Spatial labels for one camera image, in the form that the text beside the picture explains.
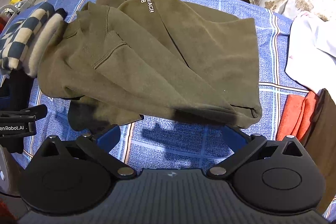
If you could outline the red orange cloth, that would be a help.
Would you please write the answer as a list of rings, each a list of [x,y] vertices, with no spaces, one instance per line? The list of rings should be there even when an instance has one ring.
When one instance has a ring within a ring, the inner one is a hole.
[[[302,141],[310,128],[317,101],[318,95],[314,92],[308,92],[305,97],[289,94],[282,112],[276,140],[281,141],[287,135],[293,135]]]

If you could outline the brown folded cloth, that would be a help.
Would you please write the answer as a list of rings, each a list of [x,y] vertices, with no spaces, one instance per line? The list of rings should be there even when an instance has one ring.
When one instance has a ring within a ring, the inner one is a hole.
[[[335,103],[322,89],[304,147],[322,173],[326,189],[317,210],[324,213],[335,196]]]

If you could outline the olive green sweatshirt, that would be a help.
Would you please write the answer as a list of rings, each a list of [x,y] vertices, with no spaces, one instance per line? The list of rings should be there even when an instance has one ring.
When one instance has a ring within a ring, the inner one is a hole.
[[[262,116],[255,21],[181,0],[96,0],[60,25],[38,69],[81,131],[154,116],[248,128]]]

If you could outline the white cloth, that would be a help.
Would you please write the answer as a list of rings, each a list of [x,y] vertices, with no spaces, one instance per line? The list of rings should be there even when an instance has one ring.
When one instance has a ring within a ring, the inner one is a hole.
[[[303,12],[294,19],[285,72],[315,93],[326,89],[335,99],[334,20],[324,22],[309,12]]]

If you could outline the checkered navy cream blanket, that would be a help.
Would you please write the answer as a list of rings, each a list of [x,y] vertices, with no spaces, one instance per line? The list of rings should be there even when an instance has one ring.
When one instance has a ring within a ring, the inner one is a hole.
[[[35,78],[42,55],[67,12],[42,3],[25,20],[13,24],[1,36],[1,74],[24,70]]]

